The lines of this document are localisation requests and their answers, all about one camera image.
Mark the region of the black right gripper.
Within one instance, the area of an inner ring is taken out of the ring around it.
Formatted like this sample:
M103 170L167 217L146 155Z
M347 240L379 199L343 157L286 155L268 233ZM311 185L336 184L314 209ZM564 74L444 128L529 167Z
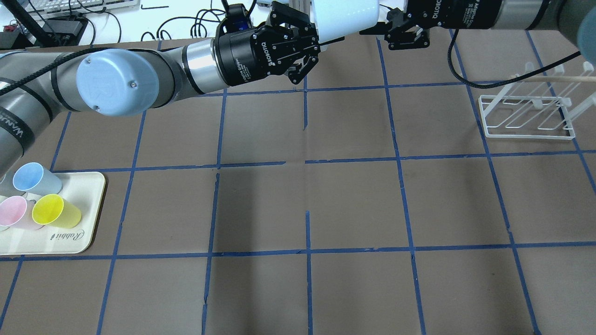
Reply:
M386 13L386 22L377 22L359 34L385 35L392 51L423 49L430 46L429 28L491 28L502 3L502 0L409 0L408 14L420 28L407 31L408 14L401 9L390 9Z

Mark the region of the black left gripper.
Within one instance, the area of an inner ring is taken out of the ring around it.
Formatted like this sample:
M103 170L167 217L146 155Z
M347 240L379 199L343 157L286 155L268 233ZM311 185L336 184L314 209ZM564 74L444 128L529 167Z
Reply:
M328 49L328 45L319 45L318 37L309 15L273 1L266 23L216 37L215 55L230 87L271 75L286 75L292 84L299 84Z

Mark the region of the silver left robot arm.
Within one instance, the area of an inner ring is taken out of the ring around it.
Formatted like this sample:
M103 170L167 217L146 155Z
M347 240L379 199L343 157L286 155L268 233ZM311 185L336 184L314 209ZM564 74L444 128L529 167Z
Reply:
M216 36L166 51L90 47L1 55L0 169L6 174L61 113L134 116L271 75L300 83L321 52L309 15L272 2L253 26L233 5Z

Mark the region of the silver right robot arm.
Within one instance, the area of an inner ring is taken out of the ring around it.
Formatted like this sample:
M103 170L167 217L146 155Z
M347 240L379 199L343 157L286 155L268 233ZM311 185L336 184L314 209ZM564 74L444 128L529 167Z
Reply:
M549 30L580 51L595 49L593 0L407 0L386 21L360 31L387 42L391 50L429 47L435 27L459 30Z

